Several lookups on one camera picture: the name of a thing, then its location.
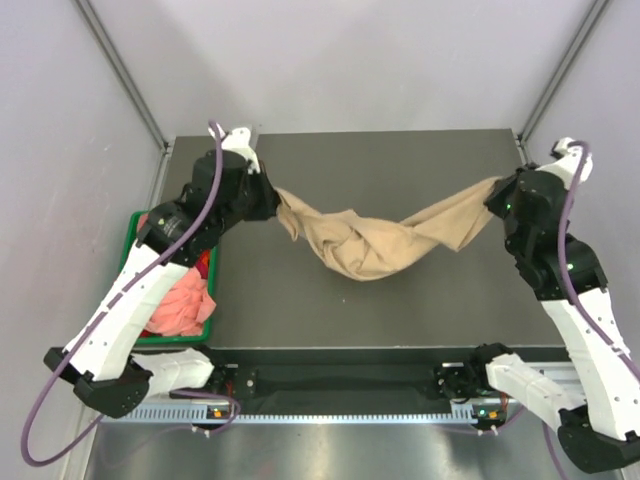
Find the beige t shirt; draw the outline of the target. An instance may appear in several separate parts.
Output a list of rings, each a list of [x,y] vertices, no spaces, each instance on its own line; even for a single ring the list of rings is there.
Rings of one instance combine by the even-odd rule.
[[[327,268],[355,281],[374,281],[412,266],[438,246],[465,248],[490,221],[484,201],[499,180],[484,179],[400,222],[353,210],[321,213],[279,189],[277,219],[293,240],[304,238]]]

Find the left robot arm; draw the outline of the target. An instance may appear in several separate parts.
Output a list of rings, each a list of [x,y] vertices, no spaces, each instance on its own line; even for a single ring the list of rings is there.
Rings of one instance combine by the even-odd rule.
[[[121,418],[142,401],[182,389],[216,396],[227,374],[202,349],[135,354],[132,349],[171,288],[200,256],[241,221],[273,217],[279,197],[260,162],[208,152],[193,167],[181,196],[152,209],[120,275],[99,306],[93,331],[52,347],[44,363],[86,406]]]

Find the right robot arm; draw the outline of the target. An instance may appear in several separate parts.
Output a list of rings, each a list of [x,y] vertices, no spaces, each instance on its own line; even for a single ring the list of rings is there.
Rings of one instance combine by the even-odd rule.
[[[518,400],[558,437],[586,473],[639,460],[639,369],[614,318],[608,281],[594,250],[567,233],[566,178],[547,168],[520,168],[499,181],[488,210],[504,222],[505,248],[564,342],[580,393],[493,344],[467,370],[469,388]]]

